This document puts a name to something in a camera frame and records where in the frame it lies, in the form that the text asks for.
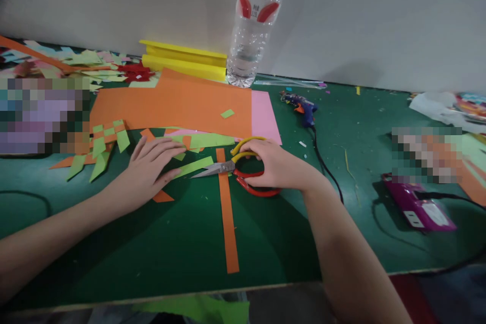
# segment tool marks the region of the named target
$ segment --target plastic bottle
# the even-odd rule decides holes
[[[247,88],[255,80],[282,0],[237,0],[226,80]]]

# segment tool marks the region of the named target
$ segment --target hot glue gun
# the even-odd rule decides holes
[[[304,118],[302,119],[302,126],[304,128],[311,128],[314,126],[314,113],[318,109],[317,105],[297,94],[289,94],[285,91],[280,92],[280,94],[282,95],[280,98],[281,101],[285,101],[287,104],[295,106],[295,111],[304,114]]]

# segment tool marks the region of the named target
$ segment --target finger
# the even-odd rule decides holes
[[[172,139],[171,138],[160,138],[160,139],[155,139],[154,141],[151,141],[151,142],[145,144],[145,146],[140,151],[139,158],[145,157],[147,154],[150,153],[150,151],[153,148],[157,147],[158,145],[163,144],[163,143],[168,143],[168,142],[172,142]]]
[[[154,161],[156,164],[156,168],[159,171],[162,171],[162,169],[166,166],[166,164],[169,163],[171,158],[177,156],[178,154],[186,152],[187,149],[185,147],[182,148],[173,148],[173,149],[168,149],[161,155],[157,157],[157,159]]]
[[[260,152],[263,151],[264,148],[265,148],[265,141],[259,139],[252,139],[251,141],[242,145],[239,151],[240,152],[253,151],[256,152],[257,154],[260,154]]]
[[[133,150],[132,156],[130,157],[130,162],[133,162],[134,160],[137,159],[146,141],[147,141],[147,137],[142,136],[142,138],[138,141],[137,146]]]
[[[171,182],[173,178],[179,175],[180,173],[181,173],[180,169],[170,170],[169,172],[166,172],[162,176],[160,176],[154,185],[157,186],[157,189],[162,190],[162,188],[165,185]]]
[[[268,178],[265,177],[265,174],[258,176],[258,177],[248,177],[245,178],[245,181],[254,187],[274,187],[270,186]]]
[[[174,148],[184,148],[184,144],[179,142],[167,142],[161,143],[158,146],[155,146],[150,153],[145,157],[149,162],[156,160],[162,153],[167,150],[174,149]]]

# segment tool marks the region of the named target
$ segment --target hand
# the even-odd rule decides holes
[[[324,177],[307,162],[283,150],[274,140],[252,139],[241,147],[241,152],[253,151],[265,165],[265,173],[245,179],[255,187],[280,187],[305,190]]]
[[[175,169],[159,177],[172,157],[186,151],[182,143],[173,142],[171,138],[146,142],[147,137],[140,139],[127,169],[100,193],[120,216],[144,205],[181,172]]]

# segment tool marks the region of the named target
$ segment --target left hand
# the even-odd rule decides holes
[[[117,215],[137,210],[181,172],[180,169],[170,170],[159,177],[172,157],[186,151],[182,143],[173,142],[171,138],[146,142],[147,137],[140,139],[127,169],[100,192]]]

